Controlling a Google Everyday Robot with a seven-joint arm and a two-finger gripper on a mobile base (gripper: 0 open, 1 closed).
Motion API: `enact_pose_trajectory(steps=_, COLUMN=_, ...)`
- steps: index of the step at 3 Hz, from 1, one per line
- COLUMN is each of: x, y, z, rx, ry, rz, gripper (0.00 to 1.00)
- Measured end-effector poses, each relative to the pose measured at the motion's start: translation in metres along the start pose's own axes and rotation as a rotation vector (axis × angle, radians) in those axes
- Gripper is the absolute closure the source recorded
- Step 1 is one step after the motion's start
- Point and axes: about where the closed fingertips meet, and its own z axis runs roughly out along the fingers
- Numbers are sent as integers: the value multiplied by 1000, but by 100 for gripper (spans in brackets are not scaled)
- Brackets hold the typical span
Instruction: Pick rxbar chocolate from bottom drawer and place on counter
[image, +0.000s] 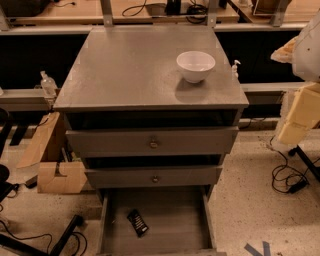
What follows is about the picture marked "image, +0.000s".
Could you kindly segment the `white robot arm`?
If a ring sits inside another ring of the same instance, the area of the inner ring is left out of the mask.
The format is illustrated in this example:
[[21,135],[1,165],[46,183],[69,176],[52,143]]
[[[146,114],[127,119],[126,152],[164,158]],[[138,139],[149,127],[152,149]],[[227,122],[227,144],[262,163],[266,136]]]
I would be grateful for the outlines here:
[[275,50],[271,59],[290,63],[293,74],[307,82],[295,92],[278,134],[281,143],[296,145],[320,122],[320,13],[310,20],[298,36]]

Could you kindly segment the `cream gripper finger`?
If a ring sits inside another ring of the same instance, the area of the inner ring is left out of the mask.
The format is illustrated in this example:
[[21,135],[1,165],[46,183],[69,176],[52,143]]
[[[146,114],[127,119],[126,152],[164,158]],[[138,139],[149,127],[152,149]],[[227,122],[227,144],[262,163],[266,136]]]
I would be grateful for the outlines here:
[[286,145],[297,145],[307,132],[320,123],[320,84],[307,83],[294,94],[278,140]]

